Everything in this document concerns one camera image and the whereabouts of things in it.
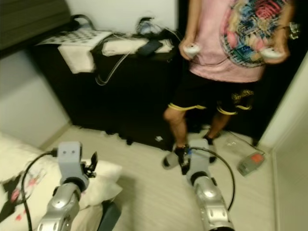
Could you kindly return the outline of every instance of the robotic hand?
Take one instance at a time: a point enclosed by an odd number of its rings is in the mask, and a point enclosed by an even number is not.
[[[194,188],[204,230],[234,231],[226,203],[208,170],[211,154],[205,152],[208,149],[207,140],[193,140],[189,145],[191,147],[190,169],[186,177]]]
[[[70,231],[79,212],[81,193],[88,187],[89,177],[95,177],[93,172],[97,164],[97,154],[92,156],[90,166],[81,163],[81,143],[60,143],[57,156],[62,174],[61,186],[54,190],[38,231]]]

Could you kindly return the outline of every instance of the black cable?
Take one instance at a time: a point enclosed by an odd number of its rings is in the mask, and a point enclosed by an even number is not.
[[[84,14],[75,14],[71,18],[72,18],[72,20],[75,20],[77,18],[83,18],[83,19],[85,19],[88,22],[88,24],[90,25],[92,30],[96,30],[97,31],[97,29],[95,28],[92,20],[89,17],[87,17],[86,15],[84,15]]]
[[[234,177],[234,173],[233,173],[230,165],[228,164],[228,162],[223,157],[221,157],[216,152],[213,152],[209,149],[199,148],[199,147],[191,147],[190,149],[196,149],[196,150],[202,150],[202,151],[205,151],[205,152],[209,152],[212,155],[216,156],[219,160],[221,160],[225,164],[225,166],[228,168],[230,175],[231,175],[231,178],[232,178],[232,198],[231,198],[231,201],[230,201],[230,204],[229,204],[229,207],[228,207],[228,211],[230,211],[231,208],[232,208],[232,205],[234,203],[234,199],[235,199],[235,177]]]
[[[22,181],[21,181],[21,196],[22,196],[22,200],[23,200],[23,204],[25,206],[25,211],[26,211],[26,215],[27,215],[27,220],[28,220],[28,229],[29,231],[33,231],[32,230],[32,222],[31,222],[31,216],[30,216],[30,211],[28,208],[28,204],[27,204],[27,200],[26,200],[26,193],[25,193],[25,179],[26,179],[26,175],[28,173],[28,171],[30,170],[30,168],[32,167],[32,165],[34,165],[35,162],[37,162],[39,159],[41,159],[42,157],[46,156],[46,155],[52,155],[52,152],[46,152],[43,153],[41,155],[39,155],[37,158],[35,158],[30,164],[29,166],[26,168]]]
[[[250,144],[249,142],[247,142],[246,140],[238,137],[237,135],[233,134],[233,132],[230,132],[230,131],[226,131],[227,133],[231,134],[232,136],[238,138],[239,140],[243,141],[244,143],[248,144],[250,147],[254,148],[255,150],[259,151],[262,153],[262,155],[265,154],[265,151],[261,150],[261,149],[258,149],[257,147],[253,146],[252,144]]]

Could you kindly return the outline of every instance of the person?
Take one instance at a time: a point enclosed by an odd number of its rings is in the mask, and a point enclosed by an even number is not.
[[[180,163],[183,174],[188,170],[188,110],[217,104],[211,128],[203,137],[215,151],[213,139],[231,116],[238,110],[251,109],[263,64],[278,64],[289,56],[286,28],[293,8],[287,0],[189,0],[186,33],[179,49],[182,57],[190,61],[190,69],[164,113],[176,140],[174,151],[163,160],[165,169]],[[190,59],[184,47],[192,44],[201,51]],[[266,46],[273,46],[282,57],[264,60],[259,51]]]

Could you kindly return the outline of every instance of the smartphone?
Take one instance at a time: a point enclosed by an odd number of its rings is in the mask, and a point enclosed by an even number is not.
[[[141,56],[150,56],[151,54],[154,54],[157,49],[162,47],[163,44],[160,41],[157,40],[150,40],[147,44],[140,47],[137,50],[137,54]]]

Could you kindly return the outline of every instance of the yellow trim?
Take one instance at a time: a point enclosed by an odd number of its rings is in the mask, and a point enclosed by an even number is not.
[[[236,114],[237,114],[237,112],[227,112],[227,111],[223,110],[223,109],[220,108],[220,107],[217,107],[217,110],[218,110],[220,113],[222,113],[222,114],[224,114],[224,115],[228,115],[228,116],[232,116],[232,115],[236,115]]]
[[[242,105],[236,105],[237,108],[240,108],[242,110],[250,110],[252,108],[252,106],[249,106],[249,107],[245,107],[245,106],[242,106]]]
[[[191,107],[179,107],[179,106],[176,106],[175,104],[171,103],[168,106],[175,109],[175,110],[178,110],[178,111],[188,111],[188,110],[192,110],[192,109],[195,109],[195,108],[200,109],[200,110],[206,109],[206,107],[203,107],[201,105],[196,105],[196,106],[191,106]]]

